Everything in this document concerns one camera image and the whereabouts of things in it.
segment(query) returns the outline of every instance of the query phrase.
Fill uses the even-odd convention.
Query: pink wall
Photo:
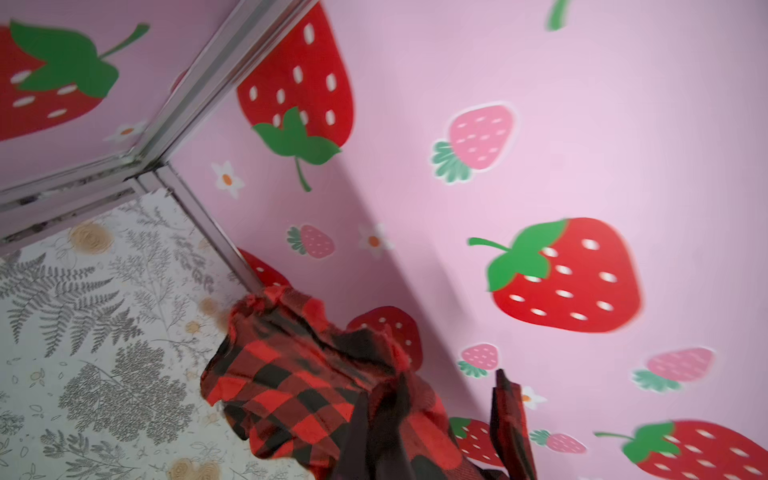
[[[594,432],[675,419],[724,425],[764,449],[768,5],[574,0],[552,32],[548,3],[324,0],[355,124],[341,154],[303,167],[314,190],[249,129],[235,92],[174,166],[239,246],[323,298],[332,320],[381,305],[409,312],[424,337],[421,373],[449,414],[487,418],[492,375],[462,376],[455,361],[467,346],[498,346],[508,376],[547,399],[528,410],[530,429],[587,447],[534,445],[544,480],[653,478],[620,439]],[[489,102],[514,107],[514,146],[492,170],[446,185],[432,145],[456,113]],[[216,187],[211,164],[226,161],[244,184],[238,198]],[[621,233],[641,285],[640,313],[609,333],[505,315],[485,276],[500,252],[467,246],[575,217]],[[285,232],[303,223],[332,238],[331,257],[291,250]],[[386,225],[395,249],[375,261],[358,246],[359,223]],[[704,378],[663,395],[631,381],[651,357],[693,347],[715,352]],[[699,478],[724,478],[709,472],[719,476]]]
[[[63,124],[0,142],[0,189],[128,150],[138,141],[138,135],[105,139],[118,130],[132,127],[134,132],[139,131],[152,120],[168,99],[176,79],[189,68],[236,4],[237,0],[4,2],[0,28],[13,19],[24,24],[75,30],[89,37],[99,54],[123,41],[140,23],[148,23],[150,29],[132,45],[105,58],[119,70],[120,76],[94,110]],[[4,77],[0,79],[4,82],[0,88],[4,102],[0,106],[0,133],[12,122],[19,122],[26,108],[43,108],[44,100],[63,101],[67,95],[79,94],[53,94],[52,100],[34,93],[31,95],[36,99],[31,104],[13,108],[13,101],[30,94],[18,92],[10,83],[18,72],[10,65],[9,48],[6,44],[0,46],[5,63],[0,68]],[[47,120],[40,115],[40,121]]]

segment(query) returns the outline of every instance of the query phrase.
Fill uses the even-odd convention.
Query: red plaid garment
[[[448,434],[442,402],[410,370],[400,346],[370,329],[342,331],[328,322],[321,301],[289,287],[268,287],[235,305],[200,384],[211,405],[223,402],[227,421],[255,456],[293,457],[318,479],[349,450],[350,419],[362,399],[375,432],[368,434],[366,468],[397,445],[411,468],[441,472],[416,478],[506,478],[484,475],[464,457]]]

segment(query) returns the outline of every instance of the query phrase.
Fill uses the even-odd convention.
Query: strawberry wallpaper
[[[236,4],[5,2],[0,190],[129,150]]]
[[[307,11],[171,159],[262,281],[389,326],[477,462],[503,368],[541,480],[765,478],[764,2]]]

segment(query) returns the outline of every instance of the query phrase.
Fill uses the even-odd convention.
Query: pink wallpaper
[[[550,31],[555,3],[564,26]],[[318,165],[275,154],[239,103],[275,98],[284,132],[290,109],[311,99],[257,88],[229,94],[173,156],[235,243],[324,299],[339,325],[379,306],[406,311],[422,337],[419,372],[450,415],[487,420],[493,375],[478,370],[504,368],[527,387],[544,480],[768,475],[765,2],[323,5],[354,99],[341,153]],[[250,81],[240,90],[261,85]],[[489,105],[506,107],[477,112]],[[459,134],[467,112],[505,127]],[[484,160],[464,144],[501,130]],[[511,273],[503,260],[501,278],[486,269],[506,250],[468,245],[519,251],[511,242],[524,229],[564,218],[576,220],[532,236],[543,260],[524,255],[530,265]],[[307,224],[331,239],[330,255],[293,248],[289,229]],[[379,260],[371,236],[392,247],[373,249]],[[566,275],[558,266],[591,252],[607,255],[584,263],[595,285],[636,282],[618,300],[591,297],[595,314],[620,316],[593,330],[603,333],[578,331],[590,320],[568,310],[520,310],[519,291],[498,294],[521,276],[553,286]],[[596,291],[554,287],[580,301]],[[564,305],[549,298],[537,310]],[[496,361],[478,362],[482,353]]]
[[[4,58],[0,80],[5,82],[0,88],[3,102],[0,137],[8,139],[0,141],[3,173],[0,189],[129,149],[168,99],[174,82],[189,68],[237,0],[4,3],[0,12],[0,50]],[[11,35],[4,30],[11,20],[24,25],[75,30],[91,39],[99,55],[129,37],[137,25],[148,24],[149,30],[125,49],[104,58],[119,70],[119,78],[106,98],[99,102],[92,96],[75,98],[81,92],[69,84],[47,92],[19,91],[17,87],[25,72],[29,75],[46,62],[23,58],[26,55],[15,50]],[[53,42],[63,45],[60,38]],[[69,50],[66,55],[71,61],[71,48]],[[56,124],[78,109],[88,108],[92,110]],[[34,114],[25,113],[33,109]],[[35,126],[49,125],[53,126],[33,130]]]

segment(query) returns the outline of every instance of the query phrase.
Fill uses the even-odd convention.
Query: white seed
[[[70,94],[77,89],[78,89],[77,85],[67,85],[66,87],[59,88],[58,91],[56,92],[56,95]]]
[[[616,283],[617,280],[613,273],[600,272],[598,273],[598,276],[601,278],[601,280],[605,280],[606,282]]]
[[[328,91],[336,90],[336,76],[334,74],[328,74],[326,77],[326,87],[328,87]]]
[[[23,107],[25,105],[29,105],[33,101],[35,101],[35,96],[34,95],[29,95],[28,97],[21,97],[17,101],[13,102],[13,106],[14,107]]]
[[[585,238],[581,241],[581,245],[584,246],[587,250],[599,250],[600,244],[594,240]]]
[[[304,41],[307,45],[315,41],[315,28],[311,23],[306,24],[306,27],[304,27]]]
[[[32,73],[32,70],[22,70],[11,77],[12,84],[20,84]]]

